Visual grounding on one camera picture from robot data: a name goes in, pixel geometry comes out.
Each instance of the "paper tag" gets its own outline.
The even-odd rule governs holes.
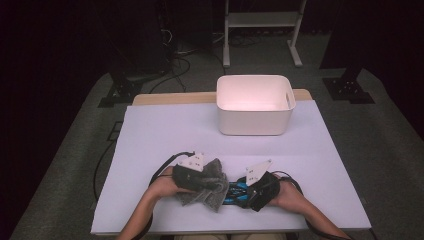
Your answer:
[[[262,176],[266,173],[269,166],[271,166],[272,161],[271,159],[253,166],[250,166],[247,168],[247,174],[246,174],[246,184],[247,186],[250,186],[257,181],[259,181]]]
[[[189,158],[186,158],[178,163],[178,165],[192,169],[194,171],[203,171],[203,154],[197,153]]]

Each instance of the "dark background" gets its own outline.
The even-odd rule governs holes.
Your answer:
[[[111,6],[116,1],[102,2],[101,6],[82,0],[0,2],[0,239],[12,233],[92,86],[111,68],[127,67],[110,42],[125,34],[119,32],[119,25],[104,26],[98,13],[99,9],[114,10]],[[128,0],[120,4],[125,6],[126,2],[136,3]],[[210,16],[206,22],[212,26],[207,28],[222,31],[223,0],[173,2],[180,6],[198,4]],[[231,10],[292,10],[296,3],[234,0]],[[184,19],[174,19],[178,12],[168,10],[165,13],[171,21],[166,24],[178,28],[177,20]],[[301,28],[310,34],[332,30],[321,68],[359,64],[368,69],[383,82],[421,137],[423,10],[418,0],[387,0],[384,4],[375,0],[309,0]],[[101,14],[106,14],[103,18],[108,14],[116,17],[112,12]],[[181,30],[180,35],[196,32],[193,29]],[[124,41],[120,47],[132,48],[132,44]],[[137,55],[132,58],[138,66],[143,65]]]

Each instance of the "white tabletop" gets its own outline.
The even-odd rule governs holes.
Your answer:
[[[271,159],[269,171],[289,173],[338,227],[371,228],[315,101],[297,102],[280,136],[225,136],[217,121],[214,103],[128,107],[91,233],[120,232],[153,173],[169,157],[184,151],[204,153],[206,163],[219,158],[230,181],[245,176],[247,166]],[[214,213],[201,203],[182,207],[176,198],[167,198],[154,210],[150,233],[302,229],[307,226],[301,216],[276,207],[254,212],[222,206]]]

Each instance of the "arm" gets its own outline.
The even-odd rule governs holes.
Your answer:
[[[189,192],[186,189],[178,188],[172,180],[172,167],[166,168],[144,192],[138,202],[133,214],[128,220],[121,233],[118,235],[118,240],[132,239],[139,234],[149,222],[152,216],[153,209],[156,203],[163,197],[175,195],[177,192]]]
[[[270,204],[285,210],[302,214],[321,232],[350,239],[342,230],[330,221],[317,207],[306,199],[290,182],[280,182],[280,193]]]

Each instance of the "white plastic bin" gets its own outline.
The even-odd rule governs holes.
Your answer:
[[[279,75],[220,77],[216,101],[226,135],[281,135],[296,106],[289,80]]]

